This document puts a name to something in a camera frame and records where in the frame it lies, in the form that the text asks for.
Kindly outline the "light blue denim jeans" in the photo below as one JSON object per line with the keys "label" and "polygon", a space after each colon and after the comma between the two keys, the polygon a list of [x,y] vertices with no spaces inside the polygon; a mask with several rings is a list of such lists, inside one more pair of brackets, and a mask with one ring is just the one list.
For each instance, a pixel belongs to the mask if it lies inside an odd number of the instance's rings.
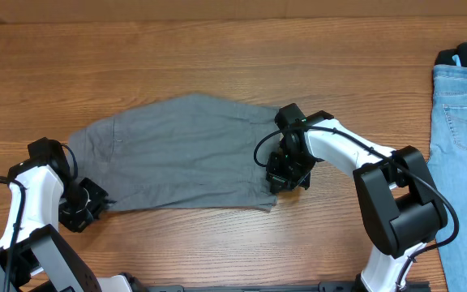
{"label": "light blue denim jeans", "polygon": [[437,65],[433,77],[427,165],[460,222],[456,239],[439,255],[448,289],[467,291],[467,67]]}

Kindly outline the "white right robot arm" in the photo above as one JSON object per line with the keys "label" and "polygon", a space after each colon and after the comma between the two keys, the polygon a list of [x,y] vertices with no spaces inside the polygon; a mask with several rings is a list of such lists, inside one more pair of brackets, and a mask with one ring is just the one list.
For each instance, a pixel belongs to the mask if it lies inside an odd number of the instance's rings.
{"label": "white right robot arm", "polygon": [[448,223],[422,154],[414,147],[380,146],[347,130],[331,114],[305,116],[296,104],[276,114],[277,151],[264,164],[270,191],[307,189],[316,163],[326,161],[350,176],[362,221],[373,243],[366,267],[352,281],[324,281],[318,291],[428,291],[406,276],[416,255],[428,249]]}

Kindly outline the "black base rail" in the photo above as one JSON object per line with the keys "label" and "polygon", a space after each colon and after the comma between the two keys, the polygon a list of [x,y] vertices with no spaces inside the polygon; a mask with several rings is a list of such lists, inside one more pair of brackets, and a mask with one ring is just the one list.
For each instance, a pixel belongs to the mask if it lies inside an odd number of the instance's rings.
{"label": "black base rail", "polygon": [[351,292],[358,291],[353,281],[327,281],[316,285],[300,286],[221,286],[221,287],[183,287],[149,286],[147,292]]}

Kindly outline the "grey cargo shorts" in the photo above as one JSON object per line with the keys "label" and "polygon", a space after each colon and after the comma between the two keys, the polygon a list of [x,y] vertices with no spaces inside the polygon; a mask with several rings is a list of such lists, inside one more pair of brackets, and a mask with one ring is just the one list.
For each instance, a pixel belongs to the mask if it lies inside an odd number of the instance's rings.
{"label": "grey cargo shorts", "polygon": [[262,167],[278,139],[276,107],[191,94],[103,118],[71,134],[79,176],[114,212],[255,208],[277,201]]}

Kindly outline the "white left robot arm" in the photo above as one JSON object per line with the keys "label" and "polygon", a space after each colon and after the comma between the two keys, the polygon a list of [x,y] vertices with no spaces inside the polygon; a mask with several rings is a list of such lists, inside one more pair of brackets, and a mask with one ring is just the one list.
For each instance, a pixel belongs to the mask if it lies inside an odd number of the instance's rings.
{"label": "white left robot arm", "polygon": [[78,177],[71,149],[44,137],[28,145],[28,154],[0,176],[11,190],[0,238],[0,292],[20,291],[39,273],[48,279],[38,291],[143,291],[129,273],[97,277],[58,232],[59,226],[82,232],[111,203],[104,189]]}

